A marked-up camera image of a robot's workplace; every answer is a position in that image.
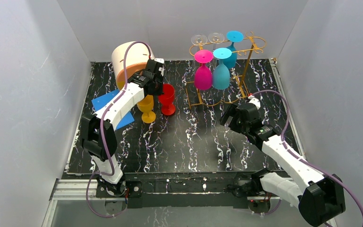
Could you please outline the yellow wine glass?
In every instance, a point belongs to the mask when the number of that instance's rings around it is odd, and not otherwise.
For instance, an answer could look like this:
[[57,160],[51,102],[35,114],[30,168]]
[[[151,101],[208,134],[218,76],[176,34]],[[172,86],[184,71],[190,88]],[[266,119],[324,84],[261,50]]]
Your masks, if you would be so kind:
[[144,123],[153,123],[156,119],[156,114],[153,112],[154,98],[152,95],[147,95],[143,100],[137,103],[138,109],[142,112],[141,120]]

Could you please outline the red wine glass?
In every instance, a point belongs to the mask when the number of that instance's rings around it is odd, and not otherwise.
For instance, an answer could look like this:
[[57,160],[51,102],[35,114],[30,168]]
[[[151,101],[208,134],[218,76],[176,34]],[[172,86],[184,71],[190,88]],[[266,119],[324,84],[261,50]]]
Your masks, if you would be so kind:
[[163,94],[158,97],[163,115],[170,116],[175,113],[174,95],[174,87],[170,84],[163,84]]

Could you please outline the white cylindrical drawer box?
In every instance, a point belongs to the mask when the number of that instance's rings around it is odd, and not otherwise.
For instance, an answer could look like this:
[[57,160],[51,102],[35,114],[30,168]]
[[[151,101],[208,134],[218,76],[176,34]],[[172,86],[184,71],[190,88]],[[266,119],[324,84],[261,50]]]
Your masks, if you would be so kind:
[[[116,47],[111,56],[112,60],[112,67],[113,72],[116,76],[116,86],[119,90],[122,90],[125,84],[124,79],[124,55],[127,48],[133,43],[134,41],[123,43]],[[148,51],[147,47],[142,44],[134,44],[128,51],[126,56],[126,71],[127,71],[127,78],[130,78],[135,72],[142,70],[145,68],[149,54],[151,54],[151,58],[154,58],[153,51],[149,46],[150,51]]]

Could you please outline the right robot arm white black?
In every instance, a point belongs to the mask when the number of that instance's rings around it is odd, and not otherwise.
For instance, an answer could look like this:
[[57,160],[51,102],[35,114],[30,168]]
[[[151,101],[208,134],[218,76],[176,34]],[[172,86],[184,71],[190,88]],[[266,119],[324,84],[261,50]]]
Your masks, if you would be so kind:
[[266,168],[251,175],[243,185],[228,185],[236,196],[269,192],[295,206],[304,220],[318,227],[345,212],[343,187],[336,175],[327,176],[307,165],[292,148],[282,141],[270,125],[264,125],[259,117],[258,105],[231,104],[223,113],[220,124],[228,124],[230,130],[243,134],[248,141],[276,161],[292,178],[287,180]]

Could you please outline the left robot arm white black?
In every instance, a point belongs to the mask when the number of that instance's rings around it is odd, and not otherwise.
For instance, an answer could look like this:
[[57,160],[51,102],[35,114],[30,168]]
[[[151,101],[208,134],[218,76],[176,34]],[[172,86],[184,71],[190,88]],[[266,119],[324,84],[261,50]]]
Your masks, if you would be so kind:
[[123,176],[115,156],[118,147],[115,131],[119,122],[146,96],[161,95],[163,80],[164,60],[149,59],[145,68],[130,76],[122,90],[104,107],[82,117],[81,146],[93,158],[105,182],[116,185]]

